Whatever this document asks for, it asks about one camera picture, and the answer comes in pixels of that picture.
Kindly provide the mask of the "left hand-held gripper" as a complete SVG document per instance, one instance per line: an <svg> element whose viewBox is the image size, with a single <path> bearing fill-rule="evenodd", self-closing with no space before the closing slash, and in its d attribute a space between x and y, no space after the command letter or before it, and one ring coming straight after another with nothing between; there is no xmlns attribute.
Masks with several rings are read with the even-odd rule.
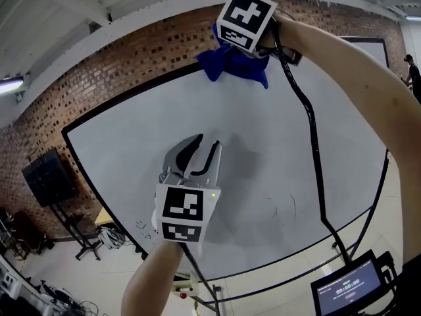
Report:
<svg viewBox="0 0 421 316"><path fill-rule="evenodd" d="M164 156L155 192L153 228L165 240L200 244L220 198L217 181L222 144L218 140L213 143L203 169L184 177L202 139L203 134L190 136Z"/></svg>

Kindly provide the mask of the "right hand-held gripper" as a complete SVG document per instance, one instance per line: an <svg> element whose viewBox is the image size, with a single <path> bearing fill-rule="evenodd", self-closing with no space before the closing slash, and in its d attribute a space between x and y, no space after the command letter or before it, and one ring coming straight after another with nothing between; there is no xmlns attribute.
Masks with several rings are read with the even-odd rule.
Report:
<svg viewBox="0 0 421 316"><path fill-rule="evenodd" d="M227 0L216 20L217 37L250 58L275 56L275 45L259 43L279 24L274 18L278 4L273 0Z"/></svg>

